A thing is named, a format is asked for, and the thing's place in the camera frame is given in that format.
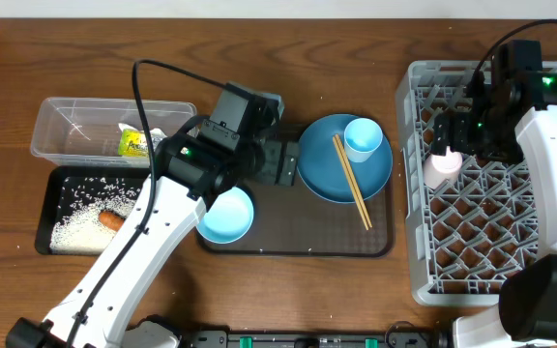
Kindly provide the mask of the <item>orange carrot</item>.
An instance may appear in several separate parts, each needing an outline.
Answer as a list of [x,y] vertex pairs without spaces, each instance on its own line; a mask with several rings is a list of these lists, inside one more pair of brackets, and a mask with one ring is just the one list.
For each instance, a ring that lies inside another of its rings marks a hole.
[[99,213],[99,222],[106,228],[118,231],[124,224],[124,219],[110,211],[102,211]]

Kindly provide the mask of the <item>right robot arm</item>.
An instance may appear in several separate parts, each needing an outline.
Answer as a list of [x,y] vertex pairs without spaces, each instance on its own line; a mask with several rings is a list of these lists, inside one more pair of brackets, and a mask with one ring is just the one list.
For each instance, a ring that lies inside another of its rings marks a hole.
[[542,66],[537,41],[496,43],[491,77],[475,71],[468,112],[434,121],[430,152],[525,162],[538,219],[538,256],[507,279],[497,305],[454,321],[455,347],[557,345],[557,72]]

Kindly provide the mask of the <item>foil snack wrapper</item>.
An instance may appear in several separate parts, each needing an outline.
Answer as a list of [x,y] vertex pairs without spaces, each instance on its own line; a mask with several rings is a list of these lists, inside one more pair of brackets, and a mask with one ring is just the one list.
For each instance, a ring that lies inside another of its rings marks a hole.
[[122,157],[147,157],[149,150],[145,133],[140,130],[123,130],[117,153]]

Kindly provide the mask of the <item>light blue cup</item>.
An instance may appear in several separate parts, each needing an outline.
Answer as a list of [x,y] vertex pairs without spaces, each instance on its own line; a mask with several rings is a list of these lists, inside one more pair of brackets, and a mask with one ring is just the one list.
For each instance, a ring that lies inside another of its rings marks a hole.
[[367,161],[384,139],[381,127],[368,118],[352,120],[343,133],[344,149],[353,162]]

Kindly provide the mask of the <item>light blue bowl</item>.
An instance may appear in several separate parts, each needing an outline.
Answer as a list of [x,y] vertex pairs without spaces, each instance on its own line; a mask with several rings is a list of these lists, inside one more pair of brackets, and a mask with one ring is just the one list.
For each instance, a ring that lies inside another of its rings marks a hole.
[[230,244],[247,234],[253,220],[251,198],[241,188],[234,187],[218,196],[196,229],[206,241]]

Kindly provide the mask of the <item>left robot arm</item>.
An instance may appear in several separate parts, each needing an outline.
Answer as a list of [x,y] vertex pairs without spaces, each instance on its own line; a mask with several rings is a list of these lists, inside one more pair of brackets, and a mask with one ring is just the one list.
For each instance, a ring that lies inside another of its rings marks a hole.
[[210,116],[190,118],[159,143],[132,212],[86,276],[42,322],[18,319],[6,346],[179,346],[166,325],[144,320],[130,329],[131,317],[214,200],[262,172],[283,110],[276,94],[223,85]]

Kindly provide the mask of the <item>pink white cup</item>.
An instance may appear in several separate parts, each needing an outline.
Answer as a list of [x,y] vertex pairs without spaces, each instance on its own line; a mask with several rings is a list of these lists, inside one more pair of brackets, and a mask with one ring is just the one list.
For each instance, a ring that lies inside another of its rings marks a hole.
[[431,189],[437,189],[444,183],[454,184],[463,164],[462,154],[453,152],[450,147],[446,154],[430,155],[423,167],[424,183]]

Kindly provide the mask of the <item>white rice pile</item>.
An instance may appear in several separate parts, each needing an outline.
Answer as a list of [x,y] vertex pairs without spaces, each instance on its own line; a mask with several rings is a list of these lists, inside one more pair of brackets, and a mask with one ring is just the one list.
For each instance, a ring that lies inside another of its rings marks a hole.
[[144,180],[116,177],[64,179],[56,205],[49,248],[53,254],[100,254],[116,231],[99,222],[110,211],[125,219],[132,211]]

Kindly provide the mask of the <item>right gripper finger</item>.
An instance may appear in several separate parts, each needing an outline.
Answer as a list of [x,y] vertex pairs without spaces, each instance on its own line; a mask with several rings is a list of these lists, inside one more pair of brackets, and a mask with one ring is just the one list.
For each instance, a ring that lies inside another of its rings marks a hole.
[[445,156],[449,146],[450,116],[440,114],[434,120],[434,137],[430,143],[430,153],[435,156]]
[[472,116],[468,112],[458,112],[451,117],[450,147],[453,152],[474,155],[475,150],[470,140]]

